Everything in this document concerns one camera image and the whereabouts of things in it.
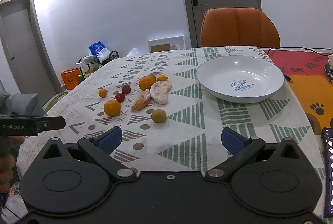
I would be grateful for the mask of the person's left hand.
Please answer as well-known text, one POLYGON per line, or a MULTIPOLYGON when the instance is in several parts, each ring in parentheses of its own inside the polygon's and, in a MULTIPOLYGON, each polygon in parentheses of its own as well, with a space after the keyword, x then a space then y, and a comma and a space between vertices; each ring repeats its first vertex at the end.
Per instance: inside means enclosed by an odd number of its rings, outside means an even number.
MULTIPOLYGON (((21 145, 24 143, 25 138, 22 136, 9 136, 13 145, 21 145)), ((11 154, 1 158, 1 194, 7 193, 11 187, 10 181, 13 179, 12 169, 16 165, 15 157, 11 154)))

